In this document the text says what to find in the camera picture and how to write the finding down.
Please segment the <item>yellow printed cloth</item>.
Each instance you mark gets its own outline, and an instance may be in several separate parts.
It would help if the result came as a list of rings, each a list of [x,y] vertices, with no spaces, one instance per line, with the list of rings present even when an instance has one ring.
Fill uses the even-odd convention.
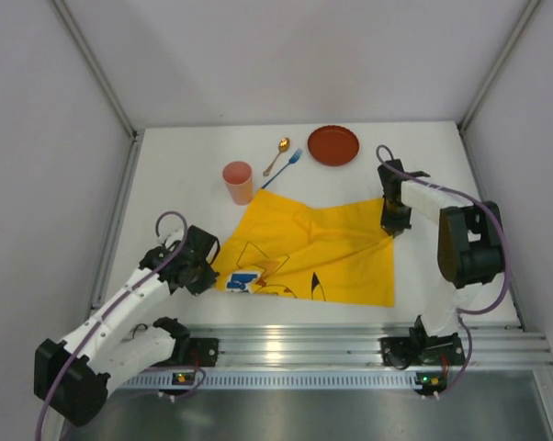
[[[260,190],[212,267],[223,292],[392,307],[393,240],[380,198],[314,209]]]

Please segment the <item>pink plastic cup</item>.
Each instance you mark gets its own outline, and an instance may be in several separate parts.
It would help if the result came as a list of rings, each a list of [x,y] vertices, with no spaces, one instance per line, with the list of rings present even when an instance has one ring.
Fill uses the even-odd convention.
[[[253,197],[253,170],[243,161],[226,164],[222,170],[222,178],[232,201],[239,205],[249,204]]]

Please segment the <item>blue plastic fork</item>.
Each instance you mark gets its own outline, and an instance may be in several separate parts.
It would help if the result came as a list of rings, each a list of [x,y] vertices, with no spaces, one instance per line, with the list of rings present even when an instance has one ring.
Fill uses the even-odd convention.
[[[274,176],[272,176],[271,178],[269,178],[262,186],[261,186],[261,189],[267,189],[269,187],[269,185],[275,180],[277,179],[289,166],[297,163],[301,157],[301,155],[303,154],[303,150],[302,149],[297,149],[291,156],[290,158],[288,159],[287,163],[285,165],[283,165],[277,172]]]

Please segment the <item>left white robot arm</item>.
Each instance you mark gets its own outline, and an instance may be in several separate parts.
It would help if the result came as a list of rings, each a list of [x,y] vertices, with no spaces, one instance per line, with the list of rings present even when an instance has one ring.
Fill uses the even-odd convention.
[[[195,225],[149,250],[122,288],[61,340],[47,339],[34,356],[34,393],[75,427],[89,424],[108,397],[149,368],[177,367],[178,385],[192,385],[216,364],[219,341],[196,338],[176,318],[137,329],[145,314],[184,289],[197,296],[218,276],[219,239]]]

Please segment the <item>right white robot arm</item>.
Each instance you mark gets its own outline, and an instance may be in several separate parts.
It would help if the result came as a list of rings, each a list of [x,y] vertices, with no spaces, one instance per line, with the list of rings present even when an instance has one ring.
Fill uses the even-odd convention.
[[[408,173],[401,160],[378,167],[383,188],[380,226],[396,237],[411,226],[415,210],[438,227],[436,262],[442,279],[425,311],[406,336],[380,340],[383,364],[396,369],[411,366],[452,366],[465,362],[458,319],[481,286],[505,271],[501,215],[493,202],[463,202],[467,196],[426,183],[427,173]]]

